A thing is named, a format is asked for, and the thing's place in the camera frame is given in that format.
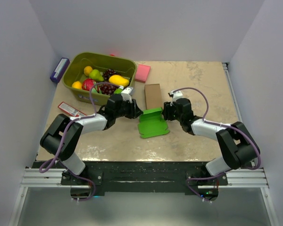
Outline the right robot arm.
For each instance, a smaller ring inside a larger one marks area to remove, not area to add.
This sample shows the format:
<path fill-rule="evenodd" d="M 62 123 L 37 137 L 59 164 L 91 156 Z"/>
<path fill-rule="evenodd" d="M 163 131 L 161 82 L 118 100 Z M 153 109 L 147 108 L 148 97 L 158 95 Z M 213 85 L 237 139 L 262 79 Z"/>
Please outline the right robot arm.
<path fill-rule="evenodd" d="M 167 121 L 178 121 L 188 134 L 218 142 L 221 156 L 206 163 L 206 170 L 200 174 L 204 184 L 211 185 L 221 173 L 236 170 L 256 158 L 255 168 L 260 166 L 259 147 L 242 122 L 222 124 L 207 121 L 194 114 L 191 102 L 186 98 L 165 102 L 162 115 Z"/>

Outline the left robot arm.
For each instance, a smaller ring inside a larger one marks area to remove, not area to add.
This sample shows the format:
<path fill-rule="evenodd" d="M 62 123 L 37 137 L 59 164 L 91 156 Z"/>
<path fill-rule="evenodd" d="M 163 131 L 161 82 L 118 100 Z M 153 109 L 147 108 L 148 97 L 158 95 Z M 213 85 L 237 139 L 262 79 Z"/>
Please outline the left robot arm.
<path fill-rule="evenodd" d="M 81 135 L 107 130 L 112 127 L 117 118 L 136 119 L 143 114 L 135 99 L 125 99 L 120 94 L 113 94 L 98 112 L 83 117 L 68 117 L 59 114 L 48 127 L 40 140 L 40 146 L 54 155 L 52 160 L 40 166 L 39 172 L 48 171 L 57 160 L 72 172 L 72 180 L 83 185 L 88 180 L 85 163 L 75 153 Z"/>

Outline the green paper box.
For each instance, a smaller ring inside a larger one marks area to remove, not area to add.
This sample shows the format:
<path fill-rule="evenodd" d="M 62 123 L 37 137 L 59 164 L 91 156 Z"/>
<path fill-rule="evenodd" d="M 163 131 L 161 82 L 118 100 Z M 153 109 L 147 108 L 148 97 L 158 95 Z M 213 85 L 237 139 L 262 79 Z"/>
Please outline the green paper box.
<path fill-rule="evenodd" d="M 162 112 L 163 109 L 161 107 L 143 111 L 143 114 L 139 117 L 138 124 L 141 138 L 162 136 L 170 132 Z"/>

